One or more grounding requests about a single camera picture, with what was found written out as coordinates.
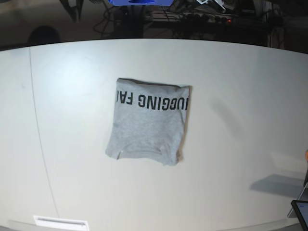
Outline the white paper strip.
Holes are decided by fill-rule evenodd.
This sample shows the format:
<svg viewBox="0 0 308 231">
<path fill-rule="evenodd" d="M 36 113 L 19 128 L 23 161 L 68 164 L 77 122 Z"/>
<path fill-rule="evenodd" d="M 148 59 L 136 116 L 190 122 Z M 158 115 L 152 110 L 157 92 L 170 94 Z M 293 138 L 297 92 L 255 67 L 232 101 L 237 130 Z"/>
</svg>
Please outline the white paper strip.
<svg viewBox="0 0 308 231">
<path fill-rule="evenodd" d="M 83 220 L 50 218 L 50 217 L 43 217 L 43 216 L 33 216 L 33 218 L 34 218 L 35 224 L 41 227 L 71 230 L 71 231 L 88 231 L 89 230 L 88 222 L 83 221 Z"/>
</svg>

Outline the black tablet screen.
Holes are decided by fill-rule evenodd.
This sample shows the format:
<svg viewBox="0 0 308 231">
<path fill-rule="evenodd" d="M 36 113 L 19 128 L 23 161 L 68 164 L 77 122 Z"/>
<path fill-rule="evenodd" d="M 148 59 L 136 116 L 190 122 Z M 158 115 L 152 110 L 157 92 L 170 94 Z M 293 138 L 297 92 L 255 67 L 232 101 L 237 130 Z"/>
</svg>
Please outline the black tablet screen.
<svg viewBox="0 0 308 231">
<path fill-rule="evenodd" d="M 292 208 L 298 218 L 298 221 L 303 231 L 308 231 L 308 202 L 293 200 L 291 202 Z"/>
</svg>

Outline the grey T-shirt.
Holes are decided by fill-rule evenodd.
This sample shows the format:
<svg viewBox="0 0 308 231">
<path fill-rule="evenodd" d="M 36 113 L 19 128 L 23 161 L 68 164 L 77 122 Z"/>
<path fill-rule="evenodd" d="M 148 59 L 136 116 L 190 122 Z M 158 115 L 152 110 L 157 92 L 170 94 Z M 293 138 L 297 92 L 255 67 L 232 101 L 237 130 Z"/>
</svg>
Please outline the grey T-shirt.
<svg viewBox="0 0 308 231">
<path fill-rule="evenodd" d="M 120 158 L 148 158 L 178 163 L 186 127 L 190 88 L 119 78 L 111 136 L 105 153 Z"/>
</svg>

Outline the black power strip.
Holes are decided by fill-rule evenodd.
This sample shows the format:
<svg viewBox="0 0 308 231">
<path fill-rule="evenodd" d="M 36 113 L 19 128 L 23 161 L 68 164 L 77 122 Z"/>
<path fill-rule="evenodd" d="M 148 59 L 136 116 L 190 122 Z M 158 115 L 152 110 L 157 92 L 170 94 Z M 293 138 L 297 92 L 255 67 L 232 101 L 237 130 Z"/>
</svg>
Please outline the black power strip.
<svg viewBox="0 0 308 231">
<path fill-rule="evenodd" d="M 233 23 L 231 17 L 225 17 L 222 15 L 214 14 L 198 14 L 198 13 L 189 13 L 185 15 L 185 18 L 188 22 L 196 22 L 199 24 L 223 24 L 229 25 Z"/>
</svg>

